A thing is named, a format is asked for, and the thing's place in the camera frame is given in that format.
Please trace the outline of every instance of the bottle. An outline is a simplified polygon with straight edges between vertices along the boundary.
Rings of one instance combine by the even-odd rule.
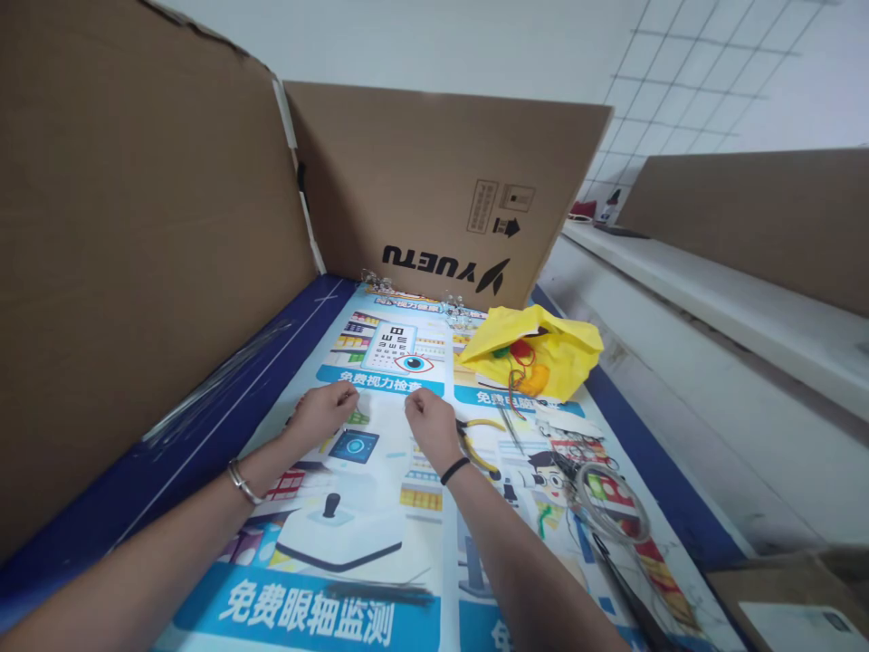
[[[622,194],[622,189],[617,188],[616,192],[606,201],[600,216],[597,218],[599,224],[612,224],[618,216],[618,196]]]

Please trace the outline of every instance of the brown cardboard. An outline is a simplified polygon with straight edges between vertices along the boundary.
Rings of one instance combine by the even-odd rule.
[[[367,268],[397,289],[462,295],[478,310],[527,305],[611,113],[328,84],[285,88],[327,270],[359,278]]]
[[[763,652],[771,650],[742,611],[742,601],[832,607],[869,638],[869,603],[865,597],[869,549],[761,558],[744,568],[710,573],[707,580],[742,631]]]
[[[618,219],[869,317],[869,149],[650,157]]]
[[[0,43],[2,560],[314,269],[260,63],[117,0]]]

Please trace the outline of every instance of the red plastic item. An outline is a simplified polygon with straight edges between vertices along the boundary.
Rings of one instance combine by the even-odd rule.
[[[513,358],[524,360],[534,355],[534,349],[527,341],[516,340],[510,345],[510,353],[513,354]]]
[[[577,217],[590,217],[591,219],[595,218],[595,213],[597,212],[597,200],[592,200],[590,202],[574,202],[573,207],[570,209],[570,213],[568,217],[570,219],[576,219]]]

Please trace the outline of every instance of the yellow-handled pliers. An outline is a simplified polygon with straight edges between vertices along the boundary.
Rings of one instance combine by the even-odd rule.
[[[507,432],[507,428],[502,426],[497,421],[492,421],[490,419],[472,419],[470,421],[460,421],[459,419],[455,420],[455,430],[459,434],[459,439],[462,441],[462,446],[464,446],[465,451],[467,451],[468,456],[476,462],[478,465],[482,466],[486,471],[489,472],[489,475],[492,477],[492,480],[498,480],[501,477],[501,471],[498,470],[497,466],[493,466],[486,462],[480,454],[477,453],[471,442],[468,441],[468,434],[465,432],[467,427],[473,426],[492,426],[498,428],[502,432]]]

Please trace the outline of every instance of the eye icon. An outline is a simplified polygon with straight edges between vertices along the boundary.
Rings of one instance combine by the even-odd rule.
[[[400,358],[396,358],[396,365],[404,371],[410,371],[410,373],[422,373],[423,371],[435,368],[435,365],[430,360],[426,360],[420,356],[401,356]]]

